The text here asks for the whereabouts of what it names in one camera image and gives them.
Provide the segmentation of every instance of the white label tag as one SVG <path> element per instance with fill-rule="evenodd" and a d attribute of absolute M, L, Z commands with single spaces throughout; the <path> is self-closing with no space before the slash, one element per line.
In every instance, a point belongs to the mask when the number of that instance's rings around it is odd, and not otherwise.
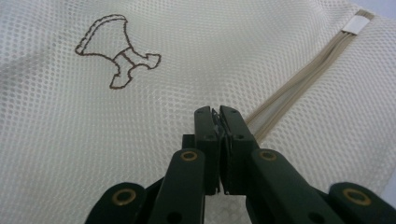
<path fill-rule="evenodd" d="M 364 26 L 369 23 L 370 20 L 363 17 L 363 16 L 357 16 L 355 15 L 343 28 L 344 32 L 352 33 L 354 35 L 357 35 L 363 28 Z"/>

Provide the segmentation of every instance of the screw hole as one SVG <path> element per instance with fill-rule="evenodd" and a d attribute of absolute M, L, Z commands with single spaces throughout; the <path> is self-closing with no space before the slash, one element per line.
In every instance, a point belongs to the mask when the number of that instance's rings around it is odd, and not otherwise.
<path fill-rule="evenodd" d="M 173 213 L 169 213 L 168 217 L 166 218 L 166 220 L 168 221 L 168 223 L 170 224 L 177 224 L 180 223 L 182 219 L 182 216 L 180 213 L 177 212 L 173 212 Z"/>
<path fill-rule="evenodd" d="M 136 198 L 136 192 L 133 189 L 120 189 L 113 194 L 112 201 L 115 205 L 123 206 L 131 203 Z"/>
<path fill-rule="evenodd" d="M 183 161 L 195 161 L 198 155 L 193 151 L 186 151 L 181 153 L 180 157 Z"/>
<path fill-rule="evenodd" d="M 325 223 L 324 217 L 321 214 L 318 213 L 310 213 L 308 214 L 309 219 L 313 221 L 314 223 Z"/>
<path fill-rule="evenodd" d="M 367 196 L 365 193 L 361 192 L 360 190 L 357 189 L 344 189 L 343 190 L 344 196 L 350 200 L 351 202 L 358 204 L 358 205 L 363 205 L 367 206 L 372 203 L 371 199 L 369 196 Z"/>
<path fill-rule="evenodd" d="M 260 156 L 265 159 L 266 161 L 274 161 L 276 160 L 276 154 L 271 151 L 262 151 Z"/>

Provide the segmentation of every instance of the embroidered logo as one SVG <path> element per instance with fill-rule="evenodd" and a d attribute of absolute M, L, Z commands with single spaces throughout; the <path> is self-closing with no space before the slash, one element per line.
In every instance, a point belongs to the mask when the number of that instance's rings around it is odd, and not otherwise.
<path fill-rule="evenodd" d="M 134 50 L 126 33 L 127 22 L 122 15 L 109 15 L 95 21 L 75 49 L 78 55 L 104 57 L 117 66 L 118 72 L 109 86 L 113 90 L 125 88 L 138 66 L 154 69 L 161 62 L 160 54 L 141 55 Z"/>

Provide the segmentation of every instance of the zipper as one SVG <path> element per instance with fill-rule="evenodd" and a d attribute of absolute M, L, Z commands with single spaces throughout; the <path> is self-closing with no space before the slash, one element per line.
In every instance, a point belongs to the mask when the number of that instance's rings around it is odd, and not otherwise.
<path fill-rule="evenodd" d="M 320 78 L 359 31 L 374 17 L 360 10 L 320 54 L 277 90 L 245 120 L 257 142 L 261 142 L 294 103 Z"/>

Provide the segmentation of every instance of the brown stitching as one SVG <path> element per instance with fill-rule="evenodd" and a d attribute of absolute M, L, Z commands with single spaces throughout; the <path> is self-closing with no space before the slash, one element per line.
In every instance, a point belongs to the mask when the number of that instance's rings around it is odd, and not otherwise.
<path fill-rule="evenodd" d="M 88 45 L 90 44 L 92 38 L 94 35 L 97 34 L 97 31 L 104 25 L 107 24 L 109 22 L 112 21 L 125 21 L 123 24 L 123 34 L 125 36 L 126 39 L 126 44 L 127 44 L 127 48 L 123 49 L 122 51 L 120 51 L 119 53 L 116 54 L 116 56 L 114 56 L 113 58 L 103 54 L 103 53 L 85 53 L 84 51 L 87 49 Z M 134 50 L 134 47 L 131 44 L 131 40 L 126 32 L 126 24 L 128 23 L 128 21 L 126 20 L 126 18 L 122 15 L 119 14 L 112 14 L 112 15 L 108 15 L 105 16 L 97 21 L 95 21 L 92 26 L 89 28 L 89 30 L 87 31 L 87 33 L 85 33 L 84 37 L 79 41 L 78 45 L 75 48 L 75 53 L 80 55 L 80 56 L 100 56 L 103 57 L 111 62 L 114 63 L 114 65 L 117 66 L 117 74 L 115 74 L 111 80 L 111 83 L 109 85 L 109 88 L 112 90 L 120 90 L 125 88 L 133 79 L 133 77 L 131 76 L 132 71 L 138 67 L 138 66 L 145 66 L 147 67 L 148 70 L 154 69 L 156 67 L 158 67 L 160 65 L 161 62 L 161 58 L 162 56 L 160 54 L 152 54 L 152 53 L 147 53 L 145 55 L 141 55 L 139 54 L 137 51 Z M 148 61 L 148 63 L 138 63 L 136 64 L 132 58 L 128 57 L 128 55 L 126 54 L 127 51 L 131 51 L 132 54 L 138 56 L 139 58 Z M 156 63 L 154 64 L 154 66 L 150 66 L 149 64 L 149 57 L 157 57 L 156 59 Z M 117 60 L 126 60 L 131 67 L 127 70 L 126 73 L 122 74 L 122 69 L 121 66 L 119 65 L 119 63 L 117 62 Z M 123 84 L 122 86 L 115 86 L 115 80 L 117 79 L 117 77 L 121 77 L 121 76 L 127 76 L 128 77 L 128 81 L 126 81 L 125 84 Z"/>

